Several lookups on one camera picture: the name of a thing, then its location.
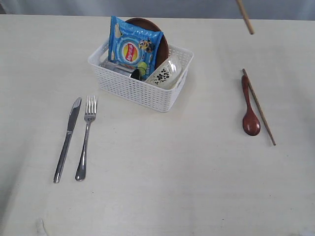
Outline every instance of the wooden plate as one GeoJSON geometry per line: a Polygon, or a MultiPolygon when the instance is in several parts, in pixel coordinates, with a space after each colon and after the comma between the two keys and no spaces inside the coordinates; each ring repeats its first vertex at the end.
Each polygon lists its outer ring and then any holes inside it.
{"type": "MultiPolygon", "coordinates": [[[[154,24],[153,22],[147,19],[131,18],[131,19],[126,20],[126,22],[134,26],[139,26],[146,30],[151,30],[154,32],[161,31],[160,28],[156,26],[156,24],[154,24]]],[[[167,44],[165,36],[163,35],[157,49],[157,60],[156,60],[155,69],[157,69],[167,58],[168,58],[168,44],[167,44]]]]}

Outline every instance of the chopstick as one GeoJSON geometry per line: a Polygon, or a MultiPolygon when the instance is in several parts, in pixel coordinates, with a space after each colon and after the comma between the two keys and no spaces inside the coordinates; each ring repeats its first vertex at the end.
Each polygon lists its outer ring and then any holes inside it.
{"type": "Polygon", "coordinates": [[[239,7],[239,9],[241,11],[241,14],[243,15],[243,19],[244,19],[245,24],[246,24],[246,26],[248,28],[248,31],[250,32],[250,34],[254,34],[255,33],[254,29],[253,29],[253,27],[252,27],[252,25],[250,23],[250,19],[249,19],[247,13],[246,13],[246,10],[244,8],[242,0],[236,0],[236,2],[237,2],[237,5],[238,5],[238,7],[239,7]]]}
{"type": "Polygon", "coordinates": [[[249,88],[250,88],[250,90],[251,90],[251,92],[252,92],[252,97],[254,98],[254,101],[255,101],[255,103],[256,103],[256,106],[257,106],[258,111],[259,111],[259,113],[260,113],[260,116],[261,116],[261,118],[262,118],[262,121],[264,122],[264,125],[265,125],[265,127],[266,127],[266,129],[267,129],[267,132],[268,132],[268,134],[269,134],[269,136],[270,136],[270,139],[271,139],[271,141],[272,141],[272,144],[275,146],[275,145],[276,145],[276,142],[275,142],[275,140],[274,140],[274,137],[272,136],[272,133],[271,133],[271,130],[270,130],[269,125],[268,125],[268,123],[267,123],[267,120],[266,120],[266,118],[265,118],[265,115],[264,115],[264,113],[262,112],[262,109],[261,109],[260,104],[259,104],[259,102],[258,102],[257,96],[256,96],[256,94],[255,94],[255,92],[254,92],[254,89],[252,88],[252,84],[251,84],[251,82],[250,82],[250,79],[249,79],[249,77],[248,77],[248,75],[247,75],[247,73],[246,73],[246,70],[243,69],[242,71],[243,71],[244,75],[248,78],[248,82],[249,82],[249,83],[248,83],[248,86],[249,86],[249,88]]]}

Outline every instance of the spoon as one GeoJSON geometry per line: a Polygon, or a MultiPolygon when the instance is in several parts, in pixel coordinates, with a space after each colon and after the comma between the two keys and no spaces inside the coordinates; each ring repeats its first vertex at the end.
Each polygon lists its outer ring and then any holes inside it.
{"type": "Polygon", "coordinates": [[[254,111],[252,110],[251,103],[250,103],[250,96],[248,93],[248,86],[249,80],[248,77],[243,75],[242,76],[242,88],[243,93],[245,96],[245,101],[247,105],[247,111],[243,118],[243,129],[245,133],[251,136],[256,136],[260,132],[260,122],[255,115],[254,111]]]}

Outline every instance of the knife blade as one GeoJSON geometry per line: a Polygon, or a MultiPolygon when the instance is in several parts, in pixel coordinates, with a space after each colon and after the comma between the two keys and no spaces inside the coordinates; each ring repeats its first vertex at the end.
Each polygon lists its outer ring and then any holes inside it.
{"type": "Polygon", "coordinates": [[[63,166],[64,166],[65,158],[67,157],[67,152],[68,152],[70,140],[72,137],[75,123],[76,123],[78,115],[79,115],[79,111],[80,111],[80,107],[81,107],[81,101],[82,101],[82,98],[78,97],[77,100],[75,100],[75,102],[72,106],[71,112],[70,112],[68,127],[67,127],[67,133],[66,133],[65,140],[63,143],[63,148],[62,148],[61,153],[60,153],[58,165],[56,168],[56,172],[55,172],[55,176],[54,176],[54,183],[59,183],[60,178],[61,178],[61,174],[63,172],[63,166]]]}

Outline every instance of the lay's chips bag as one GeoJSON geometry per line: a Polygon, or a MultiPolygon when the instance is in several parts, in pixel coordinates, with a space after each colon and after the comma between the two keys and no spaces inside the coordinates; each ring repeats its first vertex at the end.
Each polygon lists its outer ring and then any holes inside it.
{"type": "Polygon", "coordinates": [[[146,80],[155,69],[157,50],[163,32],[153,32],[111,17],[108,59],[139,69],[146,80]]]}

